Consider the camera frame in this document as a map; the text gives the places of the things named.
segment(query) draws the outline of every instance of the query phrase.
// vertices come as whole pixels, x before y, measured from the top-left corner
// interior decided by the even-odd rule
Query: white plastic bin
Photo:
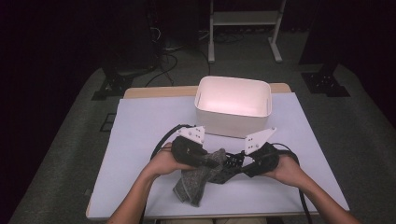
[[[197,125],[206,133],[245,138],[264,130],[272,111],[271,87],[259,80],[204,77],[194,103]]]

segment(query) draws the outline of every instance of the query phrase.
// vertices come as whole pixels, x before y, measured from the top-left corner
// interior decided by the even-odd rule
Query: forearm
[[[350,215],[311,178],[306,179],[305,183],[300,186],[300,190],[318,209],[320,216],[326,221],[326,223],[359,223],[356,218]]]
[[[155,178],[143,170],[107,223],[138,223]]]

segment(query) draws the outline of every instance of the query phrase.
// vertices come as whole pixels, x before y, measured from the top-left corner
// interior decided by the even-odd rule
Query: dark background
[[[207,0],[159,2],[149,1],[146,6],[148,21],[161,26],[165,35],[194,42],[193,32],[207,28]],[[0,4],[1,122],[5,127],[0,147],[0,222],[6,223],[81,87],[104,58],[134,66],[155,65],[156,49],[147,44],[149,30],[136,27],[147,27],[137,16],[143,1],[8,0]],[[216,3],[218,10],[258,7],[271,9],[277,4]],[[301,63],[323,63],[329,52],[335,52],[394,126],[395,9],[390,0],[289,0],[281,26],[289,32],[310,30]],[[149,53],[139,61],[137,52]]]

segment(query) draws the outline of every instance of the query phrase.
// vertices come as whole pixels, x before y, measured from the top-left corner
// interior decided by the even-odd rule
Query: person's left hand
[[[146,165],[144,171],[150,175],[168,175],[175,170],[192,170],[192,166],[179,163],[171,152],[172,143],[166,143],[155,157]]]

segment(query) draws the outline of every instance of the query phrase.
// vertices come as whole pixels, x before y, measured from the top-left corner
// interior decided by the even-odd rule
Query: metal leg
[[[285,10],[285,5],[286,5],[286,0],[283,0],[280,5],[279,13],[277,14],[274,34],[272,37],[268,37],[268,42],[270,43],[271,50],[274,54],[275,61],[277,63],[282,63],[282,61],[283,61],[282,58],[280,57],[279,49],[277,48],[277,45],[276,45],[276,39],[277,39],[277,34],[279,33],[280,23],[282,22],[283,11]]]
[[[213,0],[210,1],[209,49],[207,52],[207,60],[210,63],[215,62],[215,45],[213,42]]]

